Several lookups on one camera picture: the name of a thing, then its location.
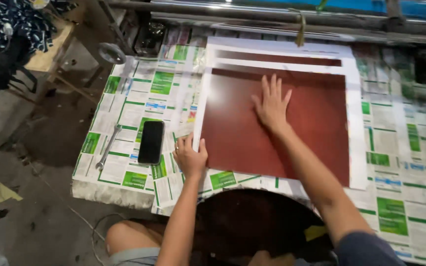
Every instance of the leg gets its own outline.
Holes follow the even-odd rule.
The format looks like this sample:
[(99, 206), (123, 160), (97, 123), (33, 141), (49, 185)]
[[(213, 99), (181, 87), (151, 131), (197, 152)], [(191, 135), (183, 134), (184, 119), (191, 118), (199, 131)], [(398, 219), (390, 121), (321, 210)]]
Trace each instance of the leg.
[(105, 240), (110, 256), (127, 249), (160, 248), (161, 243), (162, 235), (140, 223), (127, 220), (111, 226)]

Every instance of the hand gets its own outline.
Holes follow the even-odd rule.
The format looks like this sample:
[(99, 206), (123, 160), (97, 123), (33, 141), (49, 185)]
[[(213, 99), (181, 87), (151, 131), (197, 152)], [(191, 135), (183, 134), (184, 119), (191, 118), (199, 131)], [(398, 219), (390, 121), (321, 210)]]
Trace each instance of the hand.
[(188, 136), (178, 138), (173, 154), (186, 179), (198, 178), (200, 180), (204, 176), (208, 153), (205, 148), (205, 139), (200, 140), (198, 152), (192, 148), (192, 139), (193, 132)]
[(290, 101), (292, 90), (289, 89), (285, 98), (282, 100), (282, 79), (277, 80), (277, 76), (274, 74), (272, 75), (270, 86), (267, 81), (267, 76), (264, 75), (262, 77), (262, 93), (262, 103), (257, 95), (251, 96), (261, 123), (274, 134), (278, 134), (282, 130), (290, 128), (285, 119), (285, 112)]

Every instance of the shorts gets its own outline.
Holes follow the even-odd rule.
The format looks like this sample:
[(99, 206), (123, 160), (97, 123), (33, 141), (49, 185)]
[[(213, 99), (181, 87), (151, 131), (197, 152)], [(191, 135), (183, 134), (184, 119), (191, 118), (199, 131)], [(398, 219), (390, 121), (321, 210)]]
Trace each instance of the shorts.
[(113, 254), (110, 259), (112, 266), (145, 266), (154, 265), (159, 256), (160, 248), (127, 249)]

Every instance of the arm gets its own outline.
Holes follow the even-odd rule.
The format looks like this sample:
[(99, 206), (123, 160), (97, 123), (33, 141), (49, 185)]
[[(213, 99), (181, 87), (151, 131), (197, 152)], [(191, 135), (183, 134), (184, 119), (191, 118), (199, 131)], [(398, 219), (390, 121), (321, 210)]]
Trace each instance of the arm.
[(354, 231), (373, 233), (333, 173), (287, 123), (285, 112), (292, 91), (289, 90), (282, 100), (282, 80), (276, 80), (275, 74), (271, 78), (270, 85), (266, 76), (263, 76), (262, 86), (263, 101), (261, 102), (257, 96), (252, 97), (257, 115), (266, 128), (287, 148), (290, 161), (305, 191), (327, 225), (334, 245)]
[(174, 159), (185, 176), (185, 183), (169, 218), (157, 258), (157, 266), (185, 266), (190, 260), (195, 230), (198, 186), (205, 173), (205, 140), (200, 141), (199, 152), (192, 149), (193, 133), (177, 139)]

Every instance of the person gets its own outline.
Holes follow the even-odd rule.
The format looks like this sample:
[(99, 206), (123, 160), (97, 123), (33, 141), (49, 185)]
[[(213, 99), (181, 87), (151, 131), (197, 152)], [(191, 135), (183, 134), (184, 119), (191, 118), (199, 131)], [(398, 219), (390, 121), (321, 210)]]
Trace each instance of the person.
[[(263, 100), (252, 96), (260, 122), (286, 147), (300, 181), (318, 209), (335, 247), (338, 264), (405, 265), (360, 215), (333, 173), (300, 140), (285, 118), (292, 91), (282, 99), (282, 80), (274, 74), (262, 78)], [(199, 185), (205, 175), (208, 153), (205, 140), (192, 149), (193, 134), (177, 140), (173, 156), (185, 176), (185, 184), (163, 237), (144, 226), (122, 221), (106, 236), (106, 248), (114, 265), (185, 266), (189, 264), (194, 237)], [(268, 252), (259, 251), (250, 265), (276, 265)]]

